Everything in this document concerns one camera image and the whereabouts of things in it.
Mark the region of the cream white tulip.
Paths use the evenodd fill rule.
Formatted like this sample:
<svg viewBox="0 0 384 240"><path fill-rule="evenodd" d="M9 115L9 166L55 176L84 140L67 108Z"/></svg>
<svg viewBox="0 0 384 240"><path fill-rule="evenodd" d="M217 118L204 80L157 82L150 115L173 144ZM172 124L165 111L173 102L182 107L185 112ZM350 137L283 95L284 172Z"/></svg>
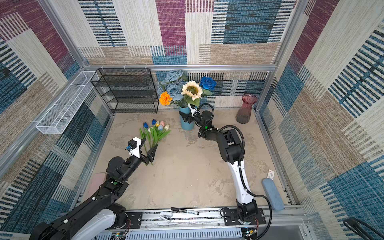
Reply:
<svg viewBox="0 0 384 240"><path fill-rule="evenodd" d="M170 132L171 132L171 130L170 130L170 126L169 125L165 125L164 127L163 127L163 129L164 129L164 135L163 135L163 138L162 139L164 139Z"/></svg>

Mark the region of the orange marigold flower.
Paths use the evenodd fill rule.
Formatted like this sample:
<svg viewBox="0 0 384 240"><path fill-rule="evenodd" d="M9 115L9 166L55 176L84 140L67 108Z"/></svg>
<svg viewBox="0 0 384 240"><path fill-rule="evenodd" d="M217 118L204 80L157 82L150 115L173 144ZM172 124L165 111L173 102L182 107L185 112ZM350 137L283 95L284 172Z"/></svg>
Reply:
<svg viewBox="0 0 384 240"><path fill-rule="evenodd" d="M159 98L159 102L163 106L168 106L172 103L173 98L168 94L168 92L161 93L161 96Z"/></svg>

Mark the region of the dusty blue rose bouquet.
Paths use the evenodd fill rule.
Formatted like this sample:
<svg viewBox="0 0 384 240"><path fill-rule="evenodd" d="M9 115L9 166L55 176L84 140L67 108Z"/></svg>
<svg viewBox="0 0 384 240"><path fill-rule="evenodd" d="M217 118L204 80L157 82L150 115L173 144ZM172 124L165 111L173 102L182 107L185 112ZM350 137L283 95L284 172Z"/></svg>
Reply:
<svg viewBox="0 0 384 240"><path fill-rule="evenodd" d="M182 70L171 70L166 76L160 80L158 79L158 95L161 93L168 92L173 98L170 105L177 105L180 108L186 108L188 104L182 100L183 95L182 87L187 82L187 76Z"/></svg>

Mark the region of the dark red glass vase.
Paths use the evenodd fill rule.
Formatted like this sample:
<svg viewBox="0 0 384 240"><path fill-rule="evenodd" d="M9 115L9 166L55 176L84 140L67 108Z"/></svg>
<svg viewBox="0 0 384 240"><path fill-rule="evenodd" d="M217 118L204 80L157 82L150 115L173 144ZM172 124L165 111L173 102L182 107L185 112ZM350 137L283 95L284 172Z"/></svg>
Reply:
<svg viewBox="0 0 384 240"><path fill-rule="evenodd" d="M257 103L258 98L253 94L244 94L242 96L242 106L236 115L236 121L240 124L246 124L251 118L253 105Z"/></svg>

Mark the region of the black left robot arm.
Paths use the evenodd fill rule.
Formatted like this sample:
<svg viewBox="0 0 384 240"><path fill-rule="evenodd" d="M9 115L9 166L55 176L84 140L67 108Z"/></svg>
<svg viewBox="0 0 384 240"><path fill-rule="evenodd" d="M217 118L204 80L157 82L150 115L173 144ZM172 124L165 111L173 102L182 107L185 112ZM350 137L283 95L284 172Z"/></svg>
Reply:
<svg viewBox="0 0 384 240"><path fill-rule="evenodd" d="M127 225L126 208L117 200L129 186L127 181L141 163L154 161L158 145L155 144L145 155L141 148L146 139L133 138L126 150L129 158L114 157L106 169L107 179L87 200L50 224L40 223L34 227L31 240L91 240L102 231L123 228Z"/></svg>

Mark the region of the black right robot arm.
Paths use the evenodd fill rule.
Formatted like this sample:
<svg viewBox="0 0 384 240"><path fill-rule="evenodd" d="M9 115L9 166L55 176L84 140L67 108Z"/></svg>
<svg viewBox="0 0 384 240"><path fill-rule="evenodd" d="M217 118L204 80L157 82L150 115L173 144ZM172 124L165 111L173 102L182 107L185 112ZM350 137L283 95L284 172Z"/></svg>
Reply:
<svg viewBox="0 0 384 240"><path fill-rule="evenodd" d="M244 163L245 143L239 128L232 125L215 128L212 124L214 114L209 111L179 114L184 123L196 123L199 127L198 137L218 144L221 158L229 166L236 187L239 222L250 224L258 214L258 205L255 197L249 193Z"/></svg>

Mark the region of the pink tray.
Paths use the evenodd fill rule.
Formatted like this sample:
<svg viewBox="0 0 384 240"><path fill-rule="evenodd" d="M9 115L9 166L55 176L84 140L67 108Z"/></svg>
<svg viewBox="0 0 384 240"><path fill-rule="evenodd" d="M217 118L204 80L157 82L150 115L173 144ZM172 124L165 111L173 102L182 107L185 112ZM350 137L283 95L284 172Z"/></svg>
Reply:
<svg viewBox="0 0 384 240"><path fill-rule="evenodd" d="M88 191L86 194L86 198L91 197L106 180L106 173L96 173L91 178L90 186L88 187Z"/></svg>

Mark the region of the black marker pen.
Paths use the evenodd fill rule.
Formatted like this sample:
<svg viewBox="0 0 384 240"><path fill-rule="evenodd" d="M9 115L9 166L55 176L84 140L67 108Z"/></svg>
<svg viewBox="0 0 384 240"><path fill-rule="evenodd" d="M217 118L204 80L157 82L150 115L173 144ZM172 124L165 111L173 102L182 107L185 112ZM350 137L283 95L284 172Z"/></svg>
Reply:
<svg viewBox="0 0 384 240"><path fill-rule="evenodd" d="M193 210L176 208L176 207L171 207L171 211L176 212L176 213L191 214L191 215L196 215L196 216L198 216L200 214L199 211L193 211Z"/></svg>

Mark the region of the small white tag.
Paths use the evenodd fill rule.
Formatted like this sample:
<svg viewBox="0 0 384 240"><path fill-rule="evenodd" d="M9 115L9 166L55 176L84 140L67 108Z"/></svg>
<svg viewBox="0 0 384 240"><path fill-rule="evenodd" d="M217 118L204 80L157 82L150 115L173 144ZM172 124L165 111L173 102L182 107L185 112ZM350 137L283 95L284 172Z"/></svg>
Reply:
<svg viewBox="0 0 384 240"><path fill-rule="evenodd" d="M267 178L268 178L268 179L271 179L271 180L274 180L274 176L275 176L275 171L273 171L273 170L269 170L269 171L268 171Z"/></svg>

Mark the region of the blue grey round object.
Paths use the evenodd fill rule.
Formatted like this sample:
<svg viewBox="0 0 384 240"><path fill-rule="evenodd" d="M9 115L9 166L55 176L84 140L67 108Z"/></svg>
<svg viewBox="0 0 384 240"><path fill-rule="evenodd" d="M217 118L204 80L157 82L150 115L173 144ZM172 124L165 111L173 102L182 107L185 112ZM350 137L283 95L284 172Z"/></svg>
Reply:
<svg viewBox="0 0 384 240"><path fill-rule="evenodd" d="M262 180L262 185L269 199L272 209L275 211L282 211L285 209L283 199L273 180L265 178Z"/></svg>

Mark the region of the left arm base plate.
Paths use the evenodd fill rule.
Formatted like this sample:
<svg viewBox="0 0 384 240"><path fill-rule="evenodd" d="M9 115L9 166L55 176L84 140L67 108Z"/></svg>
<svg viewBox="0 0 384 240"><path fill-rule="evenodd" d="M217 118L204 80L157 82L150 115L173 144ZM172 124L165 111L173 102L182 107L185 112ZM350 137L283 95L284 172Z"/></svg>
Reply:
<svg viewBox="0 0 384 240"><path fill-rule="evenodd" d="M125 212L123 230L140 229L143 219L143 212Z"/></svg>

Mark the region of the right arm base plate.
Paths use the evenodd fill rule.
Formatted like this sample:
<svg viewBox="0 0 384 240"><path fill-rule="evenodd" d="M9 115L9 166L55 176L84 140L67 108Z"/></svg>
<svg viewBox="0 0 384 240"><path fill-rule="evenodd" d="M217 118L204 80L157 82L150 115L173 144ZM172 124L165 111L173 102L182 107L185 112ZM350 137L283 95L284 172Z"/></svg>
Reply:
<svg viewBox="0 0 384 240"><path fill-rule="evenodd" d="M220 215L224 218L226 226L236 225L265 225L267 223L263 209L258 208L256 213L241 215L237 209L222 208Z"/></svg>

